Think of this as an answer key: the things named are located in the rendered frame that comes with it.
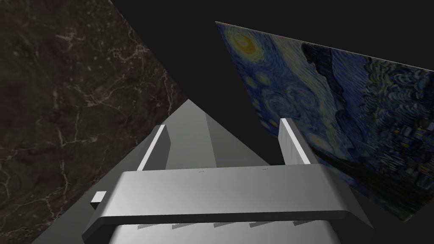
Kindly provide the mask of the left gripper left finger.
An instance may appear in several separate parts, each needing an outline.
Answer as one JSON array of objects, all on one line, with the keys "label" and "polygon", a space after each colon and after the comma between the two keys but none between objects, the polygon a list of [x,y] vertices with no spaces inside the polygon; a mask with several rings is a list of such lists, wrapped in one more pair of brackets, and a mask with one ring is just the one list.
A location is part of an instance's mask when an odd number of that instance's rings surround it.
[{"label": "left gripper left finger", "polygon": [[137,171],[164,170],[171,147],[166,125],[157,125],[138,153]]}]

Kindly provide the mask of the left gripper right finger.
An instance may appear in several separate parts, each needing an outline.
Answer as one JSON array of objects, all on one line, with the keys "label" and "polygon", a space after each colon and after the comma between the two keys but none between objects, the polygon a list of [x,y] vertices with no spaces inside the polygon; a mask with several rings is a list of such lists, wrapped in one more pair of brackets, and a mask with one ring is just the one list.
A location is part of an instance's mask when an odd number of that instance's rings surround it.
[{"label": "left gripper right finger", "polygon": [[286,165],[318,164],[314,153],[291,118],[280,120],[278,141]]}]

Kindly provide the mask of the blue starry night painting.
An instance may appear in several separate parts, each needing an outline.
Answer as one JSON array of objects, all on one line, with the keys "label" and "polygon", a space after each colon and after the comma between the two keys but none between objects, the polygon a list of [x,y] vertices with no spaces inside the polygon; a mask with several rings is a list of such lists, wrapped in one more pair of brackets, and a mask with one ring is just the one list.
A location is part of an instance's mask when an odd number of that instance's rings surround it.
[{"label": "blue starry night painting", "polygon": [[434,71],[216,23],[260,123],[399,220],[434,199]]}]

